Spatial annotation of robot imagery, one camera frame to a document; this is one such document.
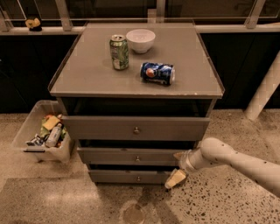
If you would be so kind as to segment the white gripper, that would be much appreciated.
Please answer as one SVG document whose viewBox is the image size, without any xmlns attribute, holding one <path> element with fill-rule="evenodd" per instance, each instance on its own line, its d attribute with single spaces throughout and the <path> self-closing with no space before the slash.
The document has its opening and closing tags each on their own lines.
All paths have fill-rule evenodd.
<svg viewBox="0 0 280 224">
<path fill-rule="evenodd" d="M 171 172 L 170 177 L 165 181 L 164 184 L 166 189 L 171 189 L 176 184 L 184 180 L 186 178 L 186 172 L 196 172 L 202 168 L 206 168 L 209 165 L 208 160 L 203 158 L 200 149 L 177 152 L 174 153 L 173 156 L 179 160 L 178 165 L 181 170 L 174 169 Z"/>
</svg>

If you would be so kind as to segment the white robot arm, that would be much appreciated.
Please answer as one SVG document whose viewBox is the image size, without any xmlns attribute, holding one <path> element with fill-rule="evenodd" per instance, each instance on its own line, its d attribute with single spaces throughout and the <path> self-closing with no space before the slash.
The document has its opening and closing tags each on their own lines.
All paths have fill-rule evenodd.
<svg viewBox="0 0 280 224">
<path fill-rule="evenodd" d="M 165 181 L 171 189 L 192 173 L 204 168 L 228 165 L 247 178 L 256 182 L 270 193 L 280 197 L 280 165 L 234 150 L 221 140 L 208 137 L 200 147 L 175 153 L 178 169 L 174 169 Z"/>
</svg>

